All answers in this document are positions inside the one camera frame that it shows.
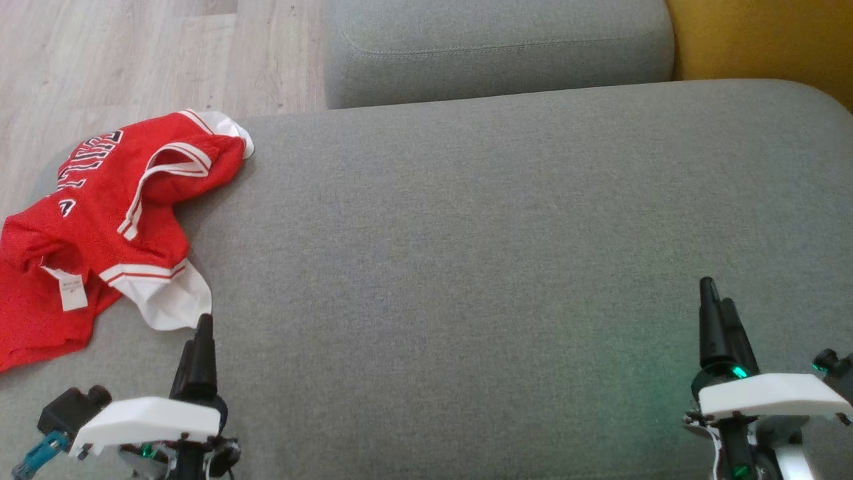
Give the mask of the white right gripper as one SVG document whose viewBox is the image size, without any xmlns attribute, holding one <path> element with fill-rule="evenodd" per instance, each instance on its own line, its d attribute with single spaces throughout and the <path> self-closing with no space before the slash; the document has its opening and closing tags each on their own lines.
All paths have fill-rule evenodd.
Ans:
<svg viewBox="0 0 853 480">
<path fill-rule="evenodd" d="M 736 364 L 715 364 L 728 358 Z M 712 277 L 700 280 L 700 366 L 692 397 L 707 421 L 735 417 L 841 417 L 851 420 L 851 394 L 810 373 L 759 371 L 734 301 L 721 299 Z"/>
</svg>

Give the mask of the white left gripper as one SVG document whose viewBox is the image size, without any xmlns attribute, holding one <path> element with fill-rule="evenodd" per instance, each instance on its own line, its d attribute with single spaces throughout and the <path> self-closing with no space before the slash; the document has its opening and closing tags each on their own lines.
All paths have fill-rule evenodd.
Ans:
<svg viewBox="0 0 853 480">
<path fill-rule="evenodd" d="M 204 400 L 185 401 L 192 393 Z M 77 432 L 70 455 L 84 459 L 116 449 L 143 479 L 233 479 L 243 450 L 237 438 L 223 435 L 228 409 L 216 395 L 213 316 L 202 314 L 194 340 L 184 343 L 170 399 L 144 396 L 111 403 Z"/>
</svg>

